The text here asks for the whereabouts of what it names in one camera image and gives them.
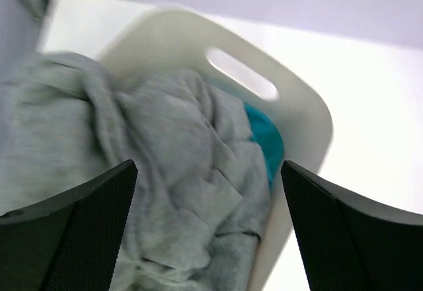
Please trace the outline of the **teal cloth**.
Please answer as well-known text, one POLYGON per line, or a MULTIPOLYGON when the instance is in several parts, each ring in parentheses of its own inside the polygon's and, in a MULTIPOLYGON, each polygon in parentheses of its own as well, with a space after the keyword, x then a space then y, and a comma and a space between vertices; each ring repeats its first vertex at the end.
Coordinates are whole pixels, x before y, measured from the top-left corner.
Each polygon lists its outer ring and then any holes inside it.
POLYGON ((247 103, 244 106, 252 132, 251 140, 262 150, 268 184, 272 190, 274 179, 280 173, 280 164, 284 158, 284 142, 279 130, 269 117, 247 103))

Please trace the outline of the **grey t shirt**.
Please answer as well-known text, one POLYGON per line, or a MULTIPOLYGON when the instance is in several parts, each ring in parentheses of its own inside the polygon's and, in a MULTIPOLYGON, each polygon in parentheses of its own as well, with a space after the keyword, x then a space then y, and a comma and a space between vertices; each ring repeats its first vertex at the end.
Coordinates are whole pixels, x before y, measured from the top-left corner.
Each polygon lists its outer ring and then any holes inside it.
POLYGON ((1 211, 131 159, 138 175, 112 290, 246 290, 270 212, 266 157, 242 100, 191 69, 118 80, 37 54, 5 80, 1 211))

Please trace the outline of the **white plastic bin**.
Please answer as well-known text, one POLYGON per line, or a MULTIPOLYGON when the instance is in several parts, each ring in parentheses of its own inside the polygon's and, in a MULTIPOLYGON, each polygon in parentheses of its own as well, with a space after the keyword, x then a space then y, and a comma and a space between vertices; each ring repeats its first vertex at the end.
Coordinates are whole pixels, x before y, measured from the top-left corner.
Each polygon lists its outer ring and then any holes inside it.
POLYGON ((263 112, 278 128, 284 157, 320 171, 332 139, 321 96, 280 62, 224 26, 180 8, 151 9, 98 56, 115 77, 187 67, 263 112))

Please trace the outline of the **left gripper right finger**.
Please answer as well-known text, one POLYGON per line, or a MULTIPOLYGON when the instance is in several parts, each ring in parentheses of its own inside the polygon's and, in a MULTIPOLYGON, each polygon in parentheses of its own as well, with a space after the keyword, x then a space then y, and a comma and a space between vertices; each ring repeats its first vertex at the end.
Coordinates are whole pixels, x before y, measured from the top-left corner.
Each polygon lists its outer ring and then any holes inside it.
POLYGON ((422 215, 322 179, 293 161, 282 183, 311 290, 421 290, 422 215))

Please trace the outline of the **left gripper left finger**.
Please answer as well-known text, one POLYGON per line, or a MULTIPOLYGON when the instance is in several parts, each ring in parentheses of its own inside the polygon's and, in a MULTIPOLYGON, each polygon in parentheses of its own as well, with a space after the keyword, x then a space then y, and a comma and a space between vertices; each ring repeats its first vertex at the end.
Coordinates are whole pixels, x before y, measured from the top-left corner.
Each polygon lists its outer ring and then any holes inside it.
POLYGON ((1 216, 1 289, 108 290, 137 168, 127 160, 51 198, 1 216))

